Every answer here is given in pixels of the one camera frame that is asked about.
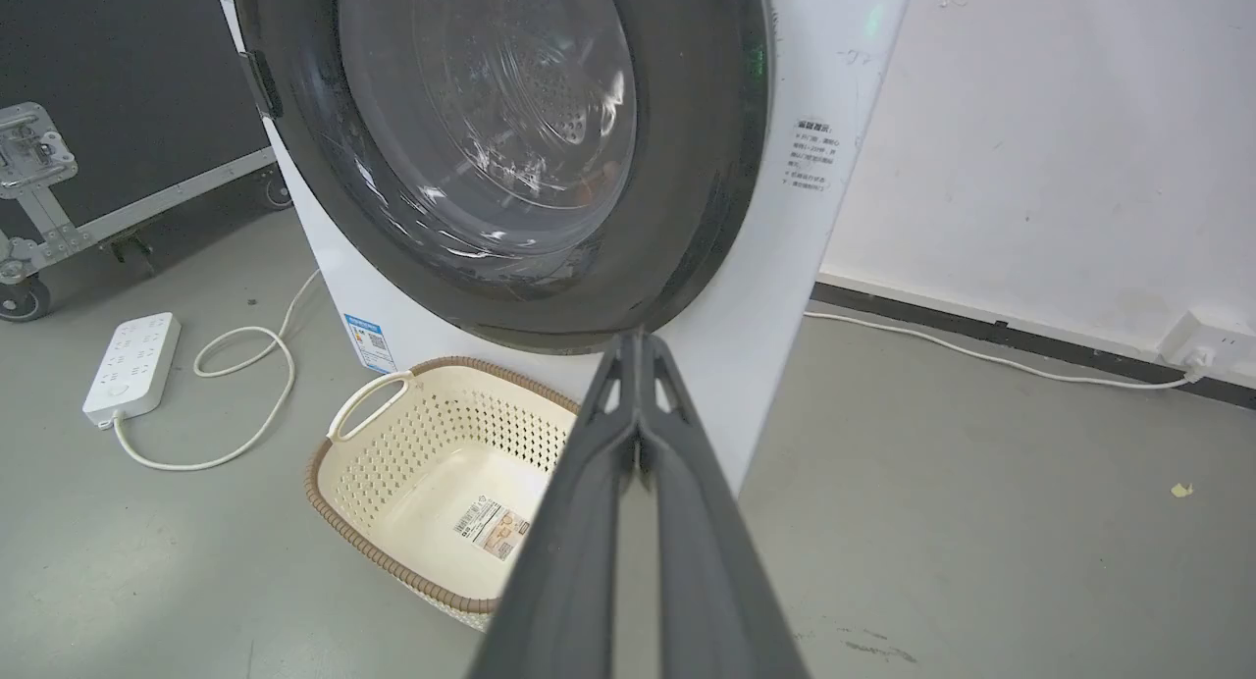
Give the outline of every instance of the front-loading washing machine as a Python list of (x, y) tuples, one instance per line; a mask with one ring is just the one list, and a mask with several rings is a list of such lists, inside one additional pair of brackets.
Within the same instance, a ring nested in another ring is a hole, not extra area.
[(907, 0), (222, 1), (364, 366), (644, 326), (740, 487)]

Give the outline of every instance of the floor stain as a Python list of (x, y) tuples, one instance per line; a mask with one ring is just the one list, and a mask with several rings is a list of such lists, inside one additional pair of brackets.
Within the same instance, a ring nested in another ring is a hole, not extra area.
[(919, 664), (918, 661), (916, 661), (914, 656), (904, 653), (898, 648), (889, 648), (888, 650), (883, 650), (880, 648), (869, 648), (868, 645), (860, 645), (858, 643), (852, 643), (849, 640), (845, 643), (845, 645), (853, 650), (859, 650), (862, 653), (874, 654), (877, 656), (884, 656), (884, 658), (897, 656), (899, 659), (906, 659), (912, 664)]

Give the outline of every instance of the white cable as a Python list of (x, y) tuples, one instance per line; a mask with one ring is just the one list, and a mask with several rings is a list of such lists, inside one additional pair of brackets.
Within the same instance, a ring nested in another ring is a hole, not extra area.
[[(196, 354), (196, 360), (192, 361), (192, 370), (196, 372), (198, 378), (222, 378), (224, 375), (231, 375), (232, 372), (241, 372), (246, 366), (252, 365), (252, 363), (261, 360), (261, 358), (268, 356), (268, 354), (270, 354), (273, 349), (279, 349), (280, 351), (283, 351), (284, 358), (288, 361), (288, 383), (284, 384), (284, 392), (279, 393), (279, 400), (276, 400), (275, 405), (271, 407), (270, 414), (266, 415), (266, 419), (261, 423), (261, 428), (257, 429), (256, 434), (252, 434), (252, 438), (249, 438), (249, 441), (245, 442), (244, 446), (239, 447), (236, 451), (229, 452), (229, 454), (221, 458), (216, 458), (214, 461), (206, 461), (206, 463), (188, 463), (188, 464), (157, 463), (157, 461), (148, 461), (143, 456), (139, 456), (138, 452), (136, 452), (136, 449), (131, 447), (131, 443), (127, 442), (127, 434), (122, 433), (122, 412), (113, 412), (113, 432), (117, 433), (118, 436), (118, 443), (122, 443), (122, 451), (126, 451), (127, 456), (133, 458), (136, 463), (141, 466), (148, 466), (148, 468), (154, 468), (154, 469), (175, 469), (176, 472), (188, 472), (188, 469), (207, 469), (207, 468), (214, 468), (215, 466), (222, 466), (224, 463), (226, 463), (226, 461), (234, 461), (239, 458), (239, 456), (244, 454), (244, 452), (249, 451), (257, 442), (257, 438), (261, 438), (263, 434), (266, 433), (266, 429), (270, 428), (270, 424), (274, 423), (275, 415), (279, 414), (279, 407), (283, 407), (284, 403), (288, 402), (288, 393), (293, 392), (293, 384), (296, 380), (296, 363), (293, 361), (293, 353), (290, 351), (290, 349), (288, 349), (288, 344), (284, 344), (284, 331), (288, 330), (288, 321), (291, 321), (293, 309), (296, 307), (296, 302), (299, 302), (301, 295), (305, 294), (305, 290), (309, 289), (310, 282), (314, 282), (315, 276), (319, 276), (318, 269), (315, 269), (315, 271), (310, 274), (309, 280), (305, 280), (304, 285), (301, 285), (301, 289), (296, 291), (296, 295), (295, 297), (293, 297), (291, 304), (288, 304), (288, 313), (284, 314), (284, 321), (281, 323), (281, 325), (279, 325), (278, 334), (274, 330), (263, 329), (263, 326), (242, 326), (242, 329), (232, 329), (226, 331), (226, 334), (222, 334), (219, 338), (210, 340), (210, 344), (202, 348), (201, 353)], [(255, 354), (255, 356), (249, 358), (249, 360), (246, 361), (239, 363), (239, 365), (229, 366), (225, 370), (207, 372), (201, 369), (201, 361), (205, 360), (206, 354), (211, 353), (212, 349), (219, 348), (224, 340), (232, 338), (232, 335), (250, 334), (250, 331), (255, 331), (255, 334), (268, 335), (271, 343), (261, 353)]]
[(1197, 383), (1197, 380), (1201, 379), (1203, 375), (1202, 372), (1198, 372), (1198, 374), (1197, 372), (1191, 372), (1191, 374), (1184, 375), (1184, 378), (1181, 378), (1179, 380), (1172, 380), (1172, 383), (1156, 383), (1156, 384), (1120, 383), (1120, 380), (1103, 380), (1099, 378), (1074, 378), (1073, 375), (1054, 375), (1051, 374), (1051, 372), (1036, 370), (1032, 366), (1021, 365), (1021, 363), (1007, 360), (1007, 358), (996, 358), (992, 356), (992, 354), (973, 353), (970, 349), (962, 349), (956, 344), (948, 343), (947, 340), (934, 338), (933, 335), (922, 334), (922, 331), (919, 330), (899, 329), (898, 326), (884, 326), (882, 325), (882, 323), (862, 321), (859, 320), (859, 318), (839, 316), (839, 314), (835, 313), (806, 311), (803, 313), (803, 316), (821, 318), (825, 321), (854, 323), (854, 325), (857, 326), (867, 326), (868, 329), (875, 329), (875, 330), (888, 330), (891, 331), (891, 334), (916, 335), (917, 339), (929, 340), (931, 344), (938, 344), (942, 348), (952, 349), (952, 351), (955, 353), (963, 353), (967, 354), (967, 356), (977, 358), (977, 360), (996, 361), (999, 363), (999, 365), (1014, 366), (1020, 372), (1029, 372), (1029, 374), (1031, 375), (1039, 375), (1039, 378), (1046, 378), (1049, 380), (1055, 380), (1056, 383), (1104, 384), (1109, 385), (1109, 388), (1122, 388), (1122, 389), (1173, 389), (1173, 388), (1181, 388), (1182, 384)]

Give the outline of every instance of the warning label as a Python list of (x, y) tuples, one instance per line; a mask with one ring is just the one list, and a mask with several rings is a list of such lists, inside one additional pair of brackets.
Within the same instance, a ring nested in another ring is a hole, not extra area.
[(386, 375), (389, 372), (397, 370), (392, 353), (388, 351), (388, 340), (384, 340), (384, 331), (379, 326), (372, 321), (363, 321), (360, 318), (349, 316), (348, 313), (344, 314), (344, 321), (349, 325), (349, 331), (353, 334), (353, 344), (358, 348), (363, 365), (374, 372), (382, 372)]
[(505, 561), (519, 548), (531, 525), (492, 498), (480, 496), (471, 503), (453, 531), (463, 540)]
[(826, 122), (799, 119), (794, 123), (794, 142), (781, 183), (803, 191), (825, 192), (842, 142)]

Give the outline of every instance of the gray floor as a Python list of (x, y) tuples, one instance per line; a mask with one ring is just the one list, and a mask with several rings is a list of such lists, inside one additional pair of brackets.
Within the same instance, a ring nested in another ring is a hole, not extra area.
[[(176, 370), (132, 420), (137, 446), (201, 461), (252, 433), (279, 358), (222, 380), (193, 378), (191, 359), (232, 326), (278, 326), (313, 259), (294, 215), (246, 218), (172, 228), (152, 281), (82, 255), (48, 274), (58, 313), (0, 325), (5, 676), (465, 671), (480, 635), (305, 503), (306, 457), (368, 379), (325, 291), (298, 318), (279, 429), (229, 466), (143, 469), (79, 412), (113, 326), (168, 309), (185, 325)], [(1253, 438), (1252, 412), (1189, 394), (1049, 383), (808, 321), (741, 502), (815, 676), (1252, 676)], [(1194, 495), (1171, 496), (1179, 482)], [(649, 576), (651, 548), (627, 575)], [(628, 634), (647, 645), (653, 629)], [(620, 656), (623, 674), (646, 674), (651, 650)]]

